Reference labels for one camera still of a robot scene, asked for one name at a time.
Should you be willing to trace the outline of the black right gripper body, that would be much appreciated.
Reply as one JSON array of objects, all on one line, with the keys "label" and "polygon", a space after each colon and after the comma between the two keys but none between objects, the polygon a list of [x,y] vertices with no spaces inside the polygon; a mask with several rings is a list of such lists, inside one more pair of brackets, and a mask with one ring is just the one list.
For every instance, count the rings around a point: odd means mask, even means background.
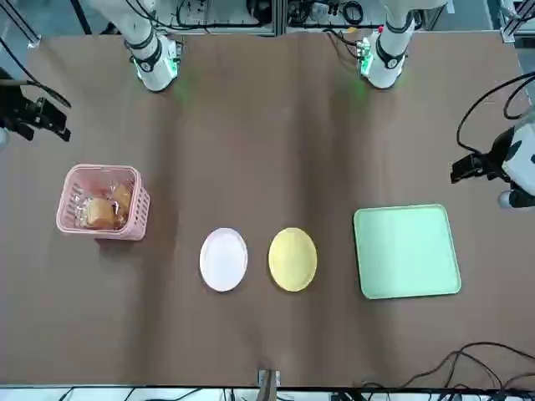
[{"label": "black right gripper body", "polygon": [[20,89],[21,84],[5,70],[1,69],[1,127],[16,132],[16,123],[26,120],[26,108],[30,101]]}]

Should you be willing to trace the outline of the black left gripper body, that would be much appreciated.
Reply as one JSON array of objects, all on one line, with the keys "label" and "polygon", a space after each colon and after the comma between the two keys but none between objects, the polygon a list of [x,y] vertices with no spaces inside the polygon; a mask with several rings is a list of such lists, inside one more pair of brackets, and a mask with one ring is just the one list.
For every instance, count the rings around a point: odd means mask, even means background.
[{"label": "black left gripper body", "polygon": [[499,134],[492,143],[490,151],[482,156],[481,175],[484,175],[487,179],[510,179],[509,175],[503,170],[502,164],[512,144],[514,131],[515,129],[511,127]]}]

